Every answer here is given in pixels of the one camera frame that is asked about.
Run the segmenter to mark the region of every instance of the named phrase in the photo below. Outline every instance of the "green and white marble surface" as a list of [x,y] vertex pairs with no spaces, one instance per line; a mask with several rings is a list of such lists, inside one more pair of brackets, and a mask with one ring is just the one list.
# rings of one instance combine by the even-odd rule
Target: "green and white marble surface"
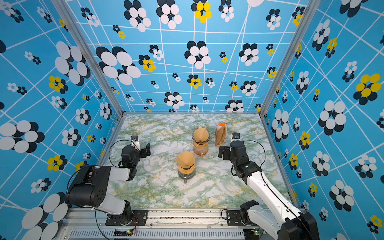
[[[252,199],[266,205],[256,192],[230,173],[231,163],[218,158],[215,131],[218,123],[227,125],[225,146],[233,132],[242,140],[255,140],[266,150],[263,172],[287,198],[287,188],[266,137],[258,114],[128,114],[117,140],[138,135],[141,147],[151,144],[151,156],[142,158],[132,181],[113,182],[108,192],[128,200],[132,208],[239,208]],[[177,174],[176,157],[184,151],[193,152],[191,134],[199,126],[211,134],[208,153],[195,154],[196,174],[184,184]],[[121,149],[130,142],[121,141],[111,150],[111,161],[117,165]],[[249,159],[261,164],[264,152],[260,145],[245,142]]]

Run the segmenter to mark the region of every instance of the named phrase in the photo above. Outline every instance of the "brown paper bag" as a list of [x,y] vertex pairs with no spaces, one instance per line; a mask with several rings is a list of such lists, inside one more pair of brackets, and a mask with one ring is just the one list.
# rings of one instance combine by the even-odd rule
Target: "brown paper bag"
[[215,133],[215,146],[222,145],[225,141],[225,137],[227,136],[227,126],[225,123],[219,123],[217,125],[216,133]]

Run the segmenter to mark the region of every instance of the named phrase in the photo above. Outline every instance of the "blue wall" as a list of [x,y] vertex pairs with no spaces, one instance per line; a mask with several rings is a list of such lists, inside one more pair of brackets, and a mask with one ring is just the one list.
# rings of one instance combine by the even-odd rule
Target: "blue wall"
[[354,2],[321,1],[263,116],[321,239],[384,239],[384,5]]
[[[22,226],[79,165],[97,163],[118,116],[104,118],[110,101],[50,1],[0,4],[0,239],[10,240],[39,222]],[[37,232],[54,224],[52,213]]]
[[[307,3],[79,0],[67,5],[125,111],[255,112],[275,75],[268,70],[278,71]],[[108,52],[117,56],[120,48],[127,54],[117,61]]]

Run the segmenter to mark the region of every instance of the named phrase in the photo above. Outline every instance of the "black mounting plate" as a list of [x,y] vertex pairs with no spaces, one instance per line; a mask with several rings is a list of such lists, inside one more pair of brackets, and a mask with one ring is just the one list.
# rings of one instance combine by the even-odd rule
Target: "black mounting plate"
[[[134,226],[136,221],[134,217],[138,218],[136,226],[145,226],[147,222],[148,210],[132,210],[133,216],[132,221],[127,226]],[[108,215],[109,219],[105,222],[106,226],[122,226],[120,223],[124,220],[120,215]]]
[[258,225],[245,225],[241,221],[240,210],[227,210],[227,224],[229,227],[239,227],[239,226],[247,226],[247,227],[257,227]]

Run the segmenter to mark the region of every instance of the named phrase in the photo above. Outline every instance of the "table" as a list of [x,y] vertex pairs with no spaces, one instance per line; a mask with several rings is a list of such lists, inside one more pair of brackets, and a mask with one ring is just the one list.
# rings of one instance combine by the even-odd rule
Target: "table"
[[[128,200],[133,209],[239,208],[252,199],[265,208],[256,192],[231,175],[230,161],[218,158],[214,137],[218,123],[227,125],[225,146],[229,145],[233,132],[239,132],[242,140],[255,140],[264,146],[263,172],[290,201],[258,114],[127,114],[116,141],[130,140],[131,135],[138,135],[141,147],[151,144],[151,156],[140,160],[132,181],[109,183],[108,192]],[[177,174],[176,157],[184,151],[193,152],[191,135],[199,126],[211,134],[209,150],[204,158],[195,154],[195,176],[184,184]],[[114,165],[121,160],[121,149],[128,144],[130,142],[121,141],[113,146],[111,161]],[[245,146],[249,159],[260,165],[264,161],[262,147],[254,142],[245,142]]]

